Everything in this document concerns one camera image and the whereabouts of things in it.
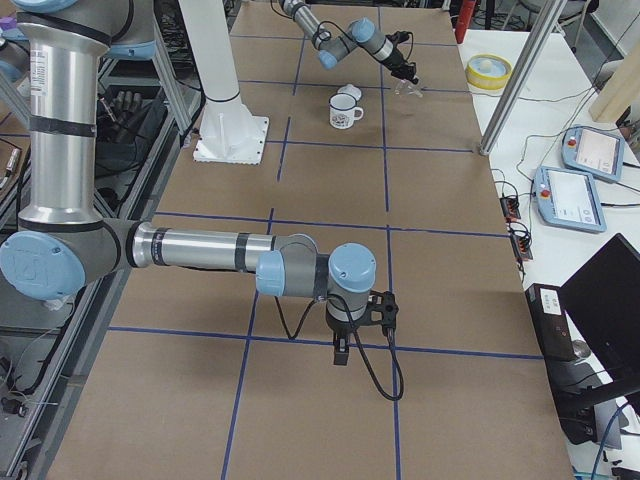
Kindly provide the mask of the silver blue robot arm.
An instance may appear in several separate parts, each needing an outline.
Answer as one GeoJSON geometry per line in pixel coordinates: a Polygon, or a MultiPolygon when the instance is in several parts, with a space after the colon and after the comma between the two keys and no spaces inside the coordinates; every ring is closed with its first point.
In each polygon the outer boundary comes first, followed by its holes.
{"type": "Polygon", "coordinates": [[[419,83],[416,63],[405,57],[398,47],[412,37],[411,32],[384,34],[369,18],[363,17],[351,22],[346,30],[336,26],[340,33],[335,36],[326,28],[329,21],[320,21],[305,1],[279,1],[278,4],[283,14],[309,38],[325,69],[335,68],[353,51],[362,49],[392,77],[413,85],[419,83]]]}
{"type": "Polygon", "coordinates": [[[261,294],[324,302],[334,361],[345,364],[373,309],[376,261],[365,246],[323,255],[303,234],[159,228],[95,209],[99,62],[113,47],[154,42],[152,3],[21,1],[18,25],[30,45],[31,196],[1,247],[6,280],[54,300],[126,267],[248,272],[261,294]]]}

